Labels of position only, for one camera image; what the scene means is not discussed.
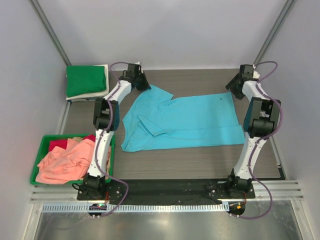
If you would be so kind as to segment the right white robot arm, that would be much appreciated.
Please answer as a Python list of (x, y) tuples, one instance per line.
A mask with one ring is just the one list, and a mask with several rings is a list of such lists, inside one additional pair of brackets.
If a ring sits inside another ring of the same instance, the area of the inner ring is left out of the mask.
[(282, 124), (281, 102), (262, 89), (260, 74), (253, 64), (240, 65), (239, 72), (225, 88), (237, 99), (247, 98), (249, 101), (243, 122), (245, 143), (225, 183), (229, 197), (241, 198), (253, 192), (254, 167), (261, 149)]

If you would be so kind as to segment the light blue t shirt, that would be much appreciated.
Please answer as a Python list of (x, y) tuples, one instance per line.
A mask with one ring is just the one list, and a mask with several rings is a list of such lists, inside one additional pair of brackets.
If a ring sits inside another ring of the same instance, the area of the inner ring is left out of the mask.
[(242, 145), (231, 93), (175, 98), (151, 86), (141, 93), (122, 119), (124, 152)]

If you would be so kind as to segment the green plastic bin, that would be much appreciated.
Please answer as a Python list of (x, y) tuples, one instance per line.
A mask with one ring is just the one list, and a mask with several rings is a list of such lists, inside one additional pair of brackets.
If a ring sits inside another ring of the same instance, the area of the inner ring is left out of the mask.
[[(73, 138), (76, 136), (80, 136), (80, 137), (85, 137), (88, 136), (86, 134), (61, 134), (61, 135), (45, 135), (43, 136), (39, 149), (38, 149), (38, 153), (35, 159), (35, 163), (33, 166), (33, 170), (31, 172), (31, 176), (30, 176), (30, 183), (32, 185), (43, 185), (44, 183), (39, 183), (36, 182), (35, 178), (36, 175), (39, 172), (39, 169), (37, 167), (37, 164), (40, 162), (40, 160), (48, 153), (48, 146), (49, 146), (49, 141), (51, 140), (58, 140), (58, 139), (67, 139), (67, 138)], [(65, 184), (81, 184), (83, 181), (83, 178), (81, 178), (80, 180), (73, 180), (73, 181), (69, 181)]]

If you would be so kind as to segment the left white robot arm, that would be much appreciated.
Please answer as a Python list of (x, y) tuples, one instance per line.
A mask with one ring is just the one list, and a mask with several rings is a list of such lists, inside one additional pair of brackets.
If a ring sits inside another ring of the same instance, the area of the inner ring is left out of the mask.
[(151, 88), (139, 62), (125, 64), (127, 69), (116, 79), (114, 88), (95, 100), (95, 146), (91, 164), (78, 190), (78, 200), (101, 200), (106, 196), (106, 178), (112, 178), (106, 173), (106, 165), (111, 140), (120, 124), (120, 104), (132, 90), (143, 92)]

